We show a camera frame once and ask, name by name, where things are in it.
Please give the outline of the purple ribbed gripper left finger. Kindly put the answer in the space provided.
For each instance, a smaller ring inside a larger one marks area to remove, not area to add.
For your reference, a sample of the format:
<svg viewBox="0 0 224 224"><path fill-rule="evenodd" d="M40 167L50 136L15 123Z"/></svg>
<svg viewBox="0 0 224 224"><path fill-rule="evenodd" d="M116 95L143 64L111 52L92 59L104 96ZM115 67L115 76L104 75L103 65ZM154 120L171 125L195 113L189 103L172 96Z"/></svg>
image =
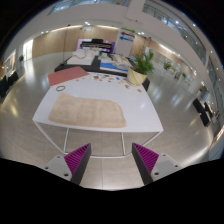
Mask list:
<svg viewBox="0 0 224 224"><path fill-rule="evenodd" d="M71 171L71 182L79 185L91 155L91 144L88 143L67 154L64 159Z"/></svg>

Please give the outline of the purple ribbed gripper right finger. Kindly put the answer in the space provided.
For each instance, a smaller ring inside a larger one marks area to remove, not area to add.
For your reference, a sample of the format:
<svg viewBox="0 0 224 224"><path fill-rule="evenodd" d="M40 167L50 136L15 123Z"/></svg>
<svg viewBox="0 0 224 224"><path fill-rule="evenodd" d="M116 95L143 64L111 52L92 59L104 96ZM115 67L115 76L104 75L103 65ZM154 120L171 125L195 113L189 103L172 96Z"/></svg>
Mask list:
<svg viewBox="0 0 224 224"><path fill-rule="evenodd" d="M140 172L143 183L145 185L152 183L153 179L151 177L151 173L158 160L159 155L154 151L137 143L132 144L132 154Z"/></svg>

